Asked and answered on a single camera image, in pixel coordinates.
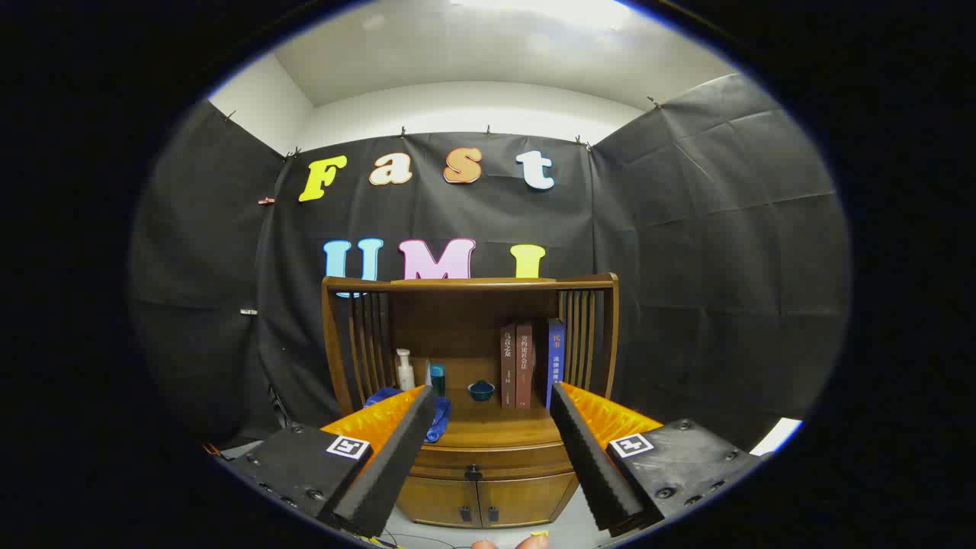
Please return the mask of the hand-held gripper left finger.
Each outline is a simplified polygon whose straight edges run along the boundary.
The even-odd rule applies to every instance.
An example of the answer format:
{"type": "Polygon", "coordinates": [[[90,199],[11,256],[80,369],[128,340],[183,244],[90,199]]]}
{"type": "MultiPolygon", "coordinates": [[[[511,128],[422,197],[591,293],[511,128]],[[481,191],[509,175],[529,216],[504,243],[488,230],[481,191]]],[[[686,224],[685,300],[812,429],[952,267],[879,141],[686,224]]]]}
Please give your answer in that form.
{"type": "Polygon", "coordinates": [[[421,386],[327,426],[293,424],[222,466],[307,520],[375,538],[386,528],[433,418],[435,394],[421,386]]]}

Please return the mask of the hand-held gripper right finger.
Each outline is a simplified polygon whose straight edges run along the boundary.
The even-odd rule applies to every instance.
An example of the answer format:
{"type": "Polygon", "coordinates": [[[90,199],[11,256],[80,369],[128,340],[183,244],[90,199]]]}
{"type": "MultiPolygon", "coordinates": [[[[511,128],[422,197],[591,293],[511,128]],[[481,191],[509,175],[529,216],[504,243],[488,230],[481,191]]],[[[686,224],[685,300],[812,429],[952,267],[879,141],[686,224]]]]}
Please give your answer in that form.
{"type": "Polygon", "coordinates": [[[689,513],[766,459],[695,420],[663,424],[562,382],[550,414],[597,528],[611,534],[689,513]]]}

